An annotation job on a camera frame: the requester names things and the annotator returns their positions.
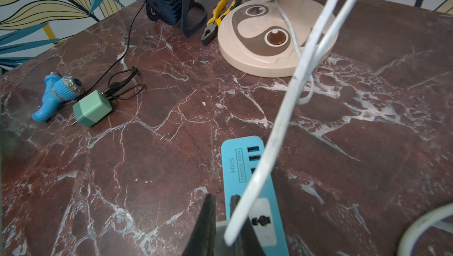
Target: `fan base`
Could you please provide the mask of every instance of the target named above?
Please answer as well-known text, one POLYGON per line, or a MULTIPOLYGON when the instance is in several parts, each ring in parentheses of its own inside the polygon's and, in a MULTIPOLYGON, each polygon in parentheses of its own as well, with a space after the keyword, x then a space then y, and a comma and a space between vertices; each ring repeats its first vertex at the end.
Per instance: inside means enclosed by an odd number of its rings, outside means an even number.
MULTIPOLYGON (((296 7, 280 0, 279 3, 293 25, 298 40, 298 46, 303 46, 324 6, 313 0, 303 0, 302 5, 299 3, 296 7)), ((326 28, 323 31, 324 33, 328 30, 334 20, 335 16, 331 15, 326 28)), ((242 43, 244 38, 256 38, 273 26, 281 27, 286 31, 289 31, 285 20, 278 11, 275 0, 251 0, 243 3, 231 13, 227 14, 220 24, 218 30, 220 52, 229 64, 242 72, 260 77, 292 76, 299 62, 292 42, 290 42, 286 50, 280 54, 271 56, 257 55, 242 43), (241 37, 243 37, 241 40, 237 37, 233 28, 233 15, 235 12, 241 13, 241 8, 252 4, 266 6, 269 11, 263 16, 254 16, 235 24, 237 26, 236 30, 241 34, 241 37)), ((337 37, 338 35, 332 40, 320 62, 325 60, 331 53, 333 45, 337 41, 337 37)), ((258 43, 256 46, 263 46, 266 52, 270 51, 272 53, 272 47, 269 49, 269 47, 265 46, 264 42, 265 39, 263 37, 262 43, 258 43)))

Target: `blue faucet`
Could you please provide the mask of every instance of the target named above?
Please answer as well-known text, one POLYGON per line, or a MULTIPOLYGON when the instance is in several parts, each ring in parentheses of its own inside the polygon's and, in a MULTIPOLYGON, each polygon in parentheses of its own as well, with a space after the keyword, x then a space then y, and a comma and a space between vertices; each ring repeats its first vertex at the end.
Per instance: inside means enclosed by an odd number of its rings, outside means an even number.
POLYGON ((37 122, 46 122, 55 115, 58 106, 64 101, 72 101, 83 94, 84 88, 80 80, 58 72, 51 72, 44 79, 46 90, 42 96, 42 106, 32 114, 37 122))

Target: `usb port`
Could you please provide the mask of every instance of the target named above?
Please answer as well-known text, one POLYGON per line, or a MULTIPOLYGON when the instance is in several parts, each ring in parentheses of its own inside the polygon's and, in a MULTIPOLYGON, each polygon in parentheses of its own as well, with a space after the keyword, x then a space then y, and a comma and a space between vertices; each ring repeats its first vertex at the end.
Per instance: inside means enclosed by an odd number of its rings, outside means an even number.
POLYGON ((249 152, 256 152, 256 151, 259 151, 260 148, 258 146, 255 146, 255 147, 248 147, 247 148, 247 151, 249 152))
POLYGON ((256 155, 256 156, 250 156, 249 157, 250 162, 253 162, 254 160, 259 160, 259 159, 261 159, 261 155, 256 155))

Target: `electrical socket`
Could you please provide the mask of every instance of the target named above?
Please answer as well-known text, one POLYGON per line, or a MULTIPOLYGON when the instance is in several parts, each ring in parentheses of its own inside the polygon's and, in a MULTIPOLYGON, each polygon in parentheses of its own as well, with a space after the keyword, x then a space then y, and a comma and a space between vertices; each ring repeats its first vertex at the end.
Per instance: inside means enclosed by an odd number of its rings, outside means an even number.
MULTIPOLYGON (((264 143, 258 136, 229 139, 221 147, 226 219, 230 220, 230 201, 242 196, 264 152, 264 143)), ((275 196, 272 179, 266 180, 249 219, 266 256, 288 256, 285 232, 275 196)))

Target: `green charger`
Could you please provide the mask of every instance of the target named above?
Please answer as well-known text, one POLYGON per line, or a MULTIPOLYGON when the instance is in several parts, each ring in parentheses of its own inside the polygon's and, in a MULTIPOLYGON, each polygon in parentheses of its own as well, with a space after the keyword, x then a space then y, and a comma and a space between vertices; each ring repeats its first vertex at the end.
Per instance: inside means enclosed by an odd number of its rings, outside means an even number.
POLYGON ((72 109, 76 121, 86 127, 92 127, 113 110, 109 100, 98 90, 75 103, 72 109))
POLYGON ((131 79, 138 74, 138 69, 132 67, 131 69, 117 72, 110 77, 109 87, 102 93, 98 90, 94 90, 90 94, 86 95, 83 99, 79 100, 72 106, 74 111, 74 118, 76 121, 86 127, 92 127, 94 124, 98 123, 102 118, 108 115, 112 110, 109 99, 119 99, 119 100, 128 100, 138 93, 140 93, 144 88, 144 84, 136 84, 120 94, 115 95, 119 90, 126 86, 131 79), (110 80, 117 74, 131 72, 131 74, 121 82, 113 82, 110 84, 110 80), (127 98, 121 97, 120 95, 126 93, 128 90, 134 89, 135 87, 141 87, 139 91, 127 98))

